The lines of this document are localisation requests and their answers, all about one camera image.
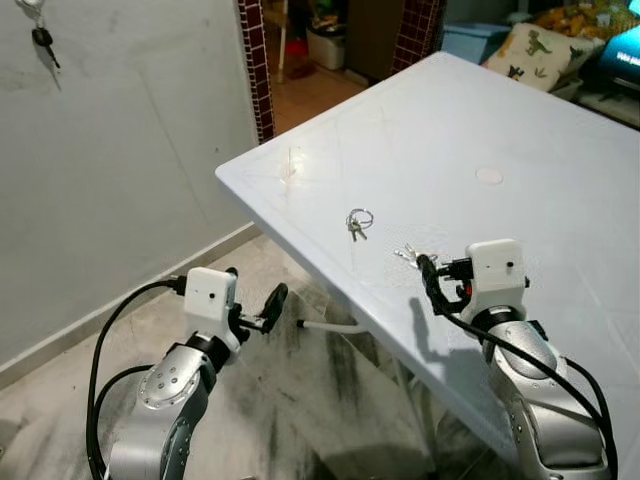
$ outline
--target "tiled door frame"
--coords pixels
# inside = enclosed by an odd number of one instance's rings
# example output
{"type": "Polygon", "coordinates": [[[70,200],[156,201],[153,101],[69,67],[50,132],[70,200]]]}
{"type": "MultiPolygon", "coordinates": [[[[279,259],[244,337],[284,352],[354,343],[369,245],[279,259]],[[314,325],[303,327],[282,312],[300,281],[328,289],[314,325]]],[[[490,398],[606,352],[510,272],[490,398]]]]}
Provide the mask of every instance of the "tiled door frame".
{"type": "MultiPolygon", "coordinates": [[[[275,136],[276,130],[262,5],[260,0],[236,1],[258,141],[264,143],[275,136]]],[[[446,0],[404,0],[391,74],[404,70],[436,50],[446,3],[446,0]]]]}

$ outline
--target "floor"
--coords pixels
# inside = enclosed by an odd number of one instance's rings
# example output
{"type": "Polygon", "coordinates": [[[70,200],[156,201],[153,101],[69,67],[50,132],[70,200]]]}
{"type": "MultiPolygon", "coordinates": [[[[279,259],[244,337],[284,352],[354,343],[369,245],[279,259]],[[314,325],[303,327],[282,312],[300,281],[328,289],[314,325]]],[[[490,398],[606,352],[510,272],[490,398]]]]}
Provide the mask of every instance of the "floor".
{"type": "MultiPolygon", "coordinates": [[[[192,441],[185,478],[409,480],[424,478],[416,438],[391,374],[369,334],[299,330],[299,318],[349,323],[349,315],[273,242],[260,236],[212,267],[238,269],[237,301],[258,312],[280,281],[290,295],[269,336],[253,335],[226,367],[192,441]]],[[[182,299],[163,294],[122,318],[107,337],[100,381],[157,361],[184,339],[182,299]]],[[[84,411],[95,336],[0,391],[0,479],[89,479],[84,411]]],[[[136,378],[107,397],[100,437],[108,451],[132,408],[136,378]]],[[[441,480],[516,480],[452,416],[440,422],[441,480]]]]}
{"type": "Polygon", "coordinates": [[[290,54],[285,55],[285,74],[302,65],[313,65],[315,72],[299,79],[285,75],[284,82],[278,83],[280,31],[266,25],[265,35],[276,134],[291,130],[365,89],[349,80],[342,70],[327,70],[306,56],[290,54]]]}
{"type": "Polygon", "coordinates": [[[272,77],[271,92],[276,133],[284,133],[325,110],[360,93],[365,88],[351,82],[341,72],[316,67],[315,73],[279,84],[272,77]]]}

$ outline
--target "plastic table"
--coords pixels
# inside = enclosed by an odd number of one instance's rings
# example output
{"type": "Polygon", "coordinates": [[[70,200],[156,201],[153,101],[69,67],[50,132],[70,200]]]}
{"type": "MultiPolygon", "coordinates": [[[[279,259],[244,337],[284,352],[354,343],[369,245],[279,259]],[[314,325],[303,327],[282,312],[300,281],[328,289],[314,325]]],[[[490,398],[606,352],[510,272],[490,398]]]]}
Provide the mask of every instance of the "plastic table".
{"type": "Polygon", "coordinates": [[[523,243],[524,298],[600,382],[621,479],[640,465],[640,135],[438,53],[219,167],[222,184],[359,325],[507,461],[516,451],[477,341],[435,317],[393,254],[523,243]],[[345,217],[375,215],[353,242],[345,217]]]}

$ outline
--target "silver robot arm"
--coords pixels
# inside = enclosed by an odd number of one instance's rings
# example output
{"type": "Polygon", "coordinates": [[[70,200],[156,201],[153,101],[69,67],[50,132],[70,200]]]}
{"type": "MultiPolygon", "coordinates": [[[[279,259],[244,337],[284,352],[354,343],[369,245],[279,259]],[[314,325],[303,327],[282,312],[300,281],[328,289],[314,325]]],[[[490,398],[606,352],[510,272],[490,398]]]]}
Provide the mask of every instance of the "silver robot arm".
{"type": "MultiPolygon", "coordinates": [[[[467,258],[440,269],[427,255],[418,257],[434,313],[460,313],[459,326],[494,335],[566,378],[565,359],[537,322],[526,321],[522,297],[529,280],[519,243],[477,243],[466,253],[467,258]],[[458,301],[445,297],[440,277],[462,282],[458,301]]],[[[523,473],[532,480],[609,480],[601,432],[576,398],[518,355],[480,342],[490,385],[509,415],[523,473]]]]}
{"type": "Polygon", "coordinates": [[[236,281],[235,271],[189,271],[184,312],[191,336],[185,344],[174,344],[140,381],[105,478],[183,478],[191,436],[207,409],[216,373],[235,360],[249,336],[244,328],[262,333],[273,328],[287,296],[286,285],[280,284],[259,316],[243,315],[235,303],[236,281]]]}

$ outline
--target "pillow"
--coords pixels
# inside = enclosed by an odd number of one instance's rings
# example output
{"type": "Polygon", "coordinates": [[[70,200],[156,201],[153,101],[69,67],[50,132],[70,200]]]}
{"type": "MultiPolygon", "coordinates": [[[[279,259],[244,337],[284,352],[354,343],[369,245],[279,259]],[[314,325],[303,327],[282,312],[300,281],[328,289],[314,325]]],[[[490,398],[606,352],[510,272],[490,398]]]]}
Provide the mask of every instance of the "pillow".
{"type": "Polygon", "coordinates": [[[536,25],[519,23],[484,66],[548,92],[560,76],[578,70],[603,45],[600,39],[569,38],[536,25]]]}
{"type": "Polygon", "coordinates": [[[568,37],[598,37],[605,41],[640,25],[640,20],[627,8],[627,0],[582,3],[552,8],[536,16],[533,23],[568,37]]]}

